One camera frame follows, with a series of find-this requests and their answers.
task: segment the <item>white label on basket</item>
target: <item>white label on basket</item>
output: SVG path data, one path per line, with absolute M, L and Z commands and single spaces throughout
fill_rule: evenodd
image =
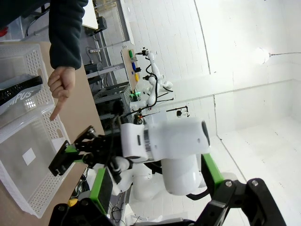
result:
M 25 152 L 23 158 L 27 165 L 29 165 L 36 158 L 32 148 L 30 148 L 27 152 Z

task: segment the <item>laundry basket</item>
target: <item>laundry basket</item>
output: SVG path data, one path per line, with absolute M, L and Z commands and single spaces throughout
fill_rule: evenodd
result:
M 39 44 L 0 45 L 0 68 L 0 82 L 24 73 L 43 79 L 36 95 L 0 116 L 0 179 L 23 211 L 41 218 L 68 173 L 54 177 L 48 169 L 52 140 L 68 137 L 59 117 L 49 121 L 54 100 Z

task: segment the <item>yellow object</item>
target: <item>yellow object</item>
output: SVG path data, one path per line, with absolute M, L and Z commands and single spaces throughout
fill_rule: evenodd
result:
M 68 200 L 68 206 L 74 206 L 77 203 L 77 199 L 69 199 Z
M 136 79 L 136 81 L 139 81 L 138 73 L 135 73 L 135 79 Z

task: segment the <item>pointing finger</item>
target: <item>pointing finger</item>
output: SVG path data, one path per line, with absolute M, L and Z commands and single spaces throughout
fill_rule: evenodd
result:
M 67 100 L 67 98 L 65 98 L 65 97 L 61 97 L 61 98 L 58 99 L 58 102 L 55 106 L 55 109 L 53 110 L 53 112 L 50 116 L 50 121 L 53 121 L 57 117 L 59 112 L 62 110 L 66 100 Z

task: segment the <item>person's arm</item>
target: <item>person's arm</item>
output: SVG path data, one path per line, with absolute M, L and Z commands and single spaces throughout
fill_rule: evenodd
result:
M 50 63 L 59 66 L 81 67 L 79 39 L 88 0 L 51 0 L 49 12 Z
M 54 71 L 48 86 L 58 102 L 54 120 L 75 87 L 75 70 L 81 67 L 79 39 L 88 0 L 52 0 L 49 12 L 50 63 Z

